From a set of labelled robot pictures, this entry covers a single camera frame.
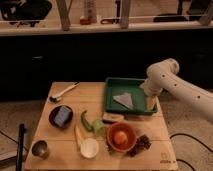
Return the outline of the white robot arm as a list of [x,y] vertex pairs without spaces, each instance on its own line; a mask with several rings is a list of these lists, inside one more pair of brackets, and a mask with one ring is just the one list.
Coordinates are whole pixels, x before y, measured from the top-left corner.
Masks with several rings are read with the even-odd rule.
[[148,97],[159,96],[163,89],[194,107],[213,124],[213,93],[195,86],[177,76],[179,63],[169,58],[147,68],[147,78],[141,84]]

